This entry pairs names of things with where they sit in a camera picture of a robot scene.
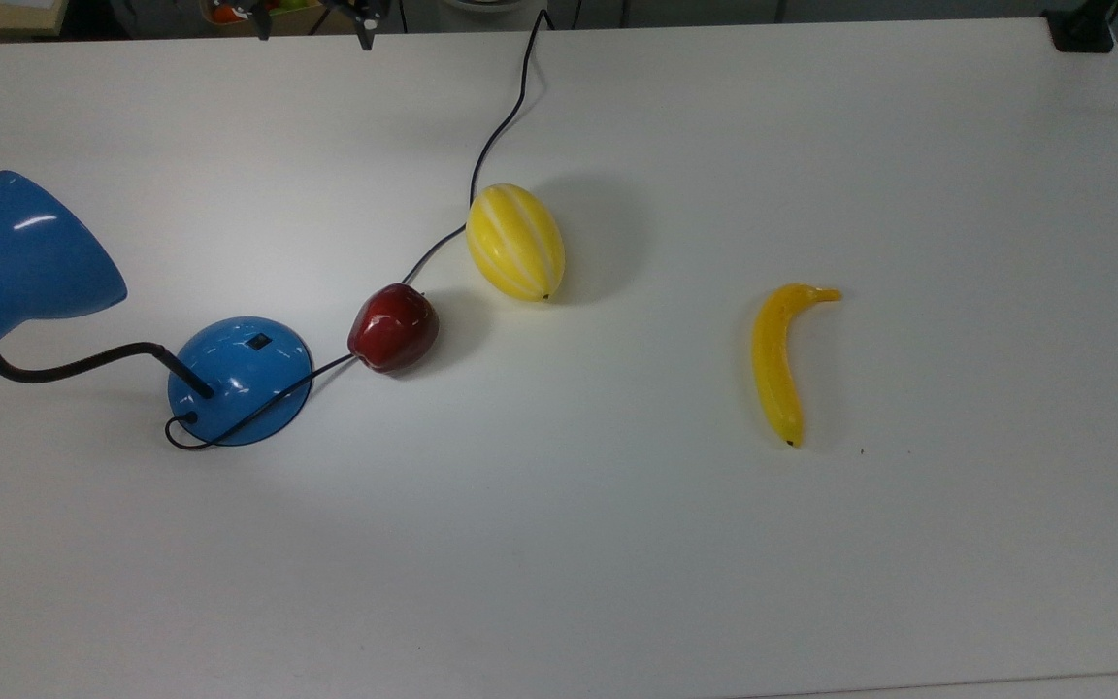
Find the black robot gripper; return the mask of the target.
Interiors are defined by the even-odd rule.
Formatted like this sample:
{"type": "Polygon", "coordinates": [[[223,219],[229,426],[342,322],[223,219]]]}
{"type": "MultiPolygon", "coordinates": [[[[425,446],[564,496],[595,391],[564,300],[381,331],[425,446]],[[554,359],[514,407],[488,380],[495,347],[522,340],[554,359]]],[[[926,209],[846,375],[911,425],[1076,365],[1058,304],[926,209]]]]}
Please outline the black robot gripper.
{"type": "Polygon", "coordinates": [[[271,40],[274,20],[271,15],[304,12],[311,8],[330,10],[353,18],[356,37],[361,49],[372,51],[378,20],[392,10],[391,1],[233,1],[237,17],[252,17],[254,32],[260,41],[271,40]]]}

